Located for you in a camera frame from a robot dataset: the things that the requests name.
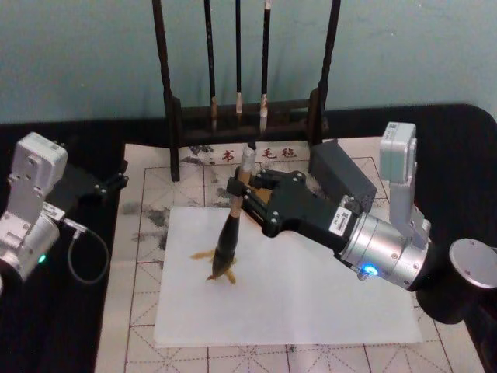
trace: white paper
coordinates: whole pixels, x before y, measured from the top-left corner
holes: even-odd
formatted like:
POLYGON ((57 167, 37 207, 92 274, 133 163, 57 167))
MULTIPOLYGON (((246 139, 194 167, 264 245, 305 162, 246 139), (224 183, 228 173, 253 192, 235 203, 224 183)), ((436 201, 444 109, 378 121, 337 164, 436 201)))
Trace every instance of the white paper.
POLYGON ((414 343, 422 340, 410 293, 362 282, 332 251, 294 232, 275 239, 242 214, 232 267, 206 281, 228 209, 174 207, 155 323, 158 347, 237 344, 414 343))

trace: robotic arm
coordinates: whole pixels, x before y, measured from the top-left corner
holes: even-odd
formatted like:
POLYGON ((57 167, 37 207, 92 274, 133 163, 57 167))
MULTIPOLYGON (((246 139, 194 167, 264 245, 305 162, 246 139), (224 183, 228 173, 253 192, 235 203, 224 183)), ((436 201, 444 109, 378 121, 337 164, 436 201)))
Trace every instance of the robotic arm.
POLYGON ((461 321, 488 290, 497 288, 497 252, 470 239, 441 249, 429 240, 431 224, 413 204, 415 125, 389 123, 381 139, 381 177, 390 181, 390 222, 362 211, 353 197, 340 204, 305 186, 298 171, 263 169, 248 185, 228 181, 227 191, 243 197, 242 208, 275 237, 291 230, 330 248, 360 280, 377 276, 408 291, 434 319, 461 321))
POLYGON ((44 261, 59 238, 57 223, 75 230, 73 242, 87 232, 65 217, 75 202, 87 196, 103 200, 127 185, 122 173, 102 183, 67 163, 67 151, 39 134, 30 133, 17 142, 8 178, 9 200, 0 217, 0 294, 6 283, 9 287, 21 284, 44 261), (66 211, 49 204, 48 198, 66 211))

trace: black cable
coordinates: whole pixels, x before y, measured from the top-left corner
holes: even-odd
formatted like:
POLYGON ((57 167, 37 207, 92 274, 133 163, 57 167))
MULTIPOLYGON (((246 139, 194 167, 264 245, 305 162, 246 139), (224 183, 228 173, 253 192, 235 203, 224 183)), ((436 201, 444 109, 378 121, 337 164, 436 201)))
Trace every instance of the black cable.
POLYGON ((81 282, 84 285, 94 285, 94 284, 98 283, 99 281, 101 281, 103 279, 103 277, 106 275, 107 270, 109 269, 110 254, 109 254, 109 248, 107 247, 107 244, 102 239, 102 237, 100 237, 99 235, 97 235, 91 229, 86 229, 86 232, 89 233, 90 235, 92 235, 93 237, 95 237, 100 242, 100 244, 102 245, 102 248, 103 248, 105 256, 106 256, 106 263, 105 263, 105 265, 103 267, 102 272, 100 272, 100 274, 96 278, 94 278, 93 280, 85 280, 84 278, 80 277, 76 273, 76 271, 74 269, 74 266, 72 265, 72 250, 74 249, 75 242, 78 240, 79 234, 76 234, 72 238, 71 244, 69 245, 69 249, 68 249, 68 266, 69 266, 69 271, 71 272, 71 274, 75 278, 75 280, 81 282))

